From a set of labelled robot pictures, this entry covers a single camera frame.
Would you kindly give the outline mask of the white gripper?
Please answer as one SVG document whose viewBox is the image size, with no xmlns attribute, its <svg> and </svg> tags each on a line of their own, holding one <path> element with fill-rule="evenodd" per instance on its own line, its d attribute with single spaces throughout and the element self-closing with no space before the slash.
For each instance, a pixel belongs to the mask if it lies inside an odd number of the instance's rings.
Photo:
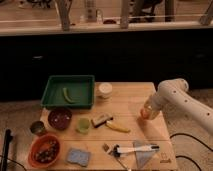
<svg viewBox="0 0 213 171">
<path fill-rule="evenodd" d="M 146 100 L 143 108 L 145 108 L 146 111 L 149 113 L 149 119 L 147 120 L 153 120 L 159 115 L 162 106 L 159 103 L 158 99 L 154 95 L 152 95 Z"/>
</svg>

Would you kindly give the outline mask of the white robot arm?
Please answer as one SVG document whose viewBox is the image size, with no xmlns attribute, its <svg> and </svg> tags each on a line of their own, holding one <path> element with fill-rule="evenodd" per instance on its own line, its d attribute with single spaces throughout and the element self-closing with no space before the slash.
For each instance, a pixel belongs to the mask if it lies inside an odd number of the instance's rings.
<svg viewBox="0 0 213 171">
<path fill-rule="evenodd" d="M 141 109 L 143 119 L 155 119 L 164 106 L 170 102 L 186 111 L 209 134 L 213 135 L 213 108 L 197 101 L 187 94 L 189 84 L 185 79 L 164 80 L 158 84 L 157 91 L 150 95 Z"/>
</svg>

